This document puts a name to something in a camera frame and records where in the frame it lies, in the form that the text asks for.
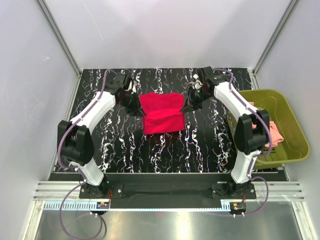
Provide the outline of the red t shirt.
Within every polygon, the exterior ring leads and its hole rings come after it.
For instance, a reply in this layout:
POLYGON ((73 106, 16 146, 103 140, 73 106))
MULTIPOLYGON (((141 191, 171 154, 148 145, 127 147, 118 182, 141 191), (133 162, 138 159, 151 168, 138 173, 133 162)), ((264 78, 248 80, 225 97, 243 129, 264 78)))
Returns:
POLYGON ((145 135, 182 131, 185 115, 181 113, 184 96, 179 93, 158 94, 150 92, 139 97, 145 116, 142 118, 145 135))

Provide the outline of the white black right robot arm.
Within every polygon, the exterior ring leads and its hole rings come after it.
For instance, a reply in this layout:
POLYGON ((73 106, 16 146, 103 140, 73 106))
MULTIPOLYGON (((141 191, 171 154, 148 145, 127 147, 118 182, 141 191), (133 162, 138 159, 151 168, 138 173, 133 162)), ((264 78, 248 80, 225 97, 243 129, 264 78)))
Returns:
POLYGON ((272 146, 270 115, 259 110, 240 95, 233 86, 234 75, 210 66, 197 70, 193 76, 194 84, 188 89, 181 113, 199 110, 203 102, 216 98, 221 101, 236 120, 234 143, 237 149, 235 164, 227 183, 214 192, 220 196, 239 198, 253 181, 252 171, 258 157, 264 156, 265 146, 272 146))

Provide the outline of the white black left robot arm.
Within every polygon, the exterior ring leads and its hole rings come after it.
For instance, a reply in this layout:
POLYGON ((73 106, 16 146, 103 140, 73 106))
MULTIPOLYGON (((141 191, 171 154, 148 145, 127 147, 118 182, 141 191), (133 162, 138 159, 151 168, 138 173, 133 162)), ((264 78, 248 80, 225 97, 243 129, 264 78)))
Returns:
POLYGON ((67 160, 69 169, 83 177, 81 186, 97 198, 110 193, 107 176, 94 160, 95 147, 92 132, 101 119, 116 105, 125 108, 127 115, 144 117, 146 114, 136 92, 134 80, 127 74, 117 73, 113 79, 103 77, 102 88, 90 103, 70 121, 62 120, 57 127, 57 161, 66 169, 62 160, 67 160))

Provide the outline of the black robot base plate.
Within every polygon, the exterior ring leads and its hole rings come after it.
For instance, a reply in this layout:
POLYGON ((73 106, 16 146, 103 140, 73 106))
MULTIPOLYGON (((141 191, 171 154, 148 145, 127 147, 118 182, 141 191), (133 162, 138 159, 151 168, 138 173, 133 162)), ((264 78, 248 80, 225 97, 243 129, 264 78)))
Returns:
POLYGON ((106 174, 110 193, 102 198, 89 194, 83 187, 80 198, 110 200, 113 210, 178 210, 213 209, 221 200, 242 201, 257 198, 250 183, 243 194, 220 196, 220 189, 230 178, 228 173, 109 173, 106 174))

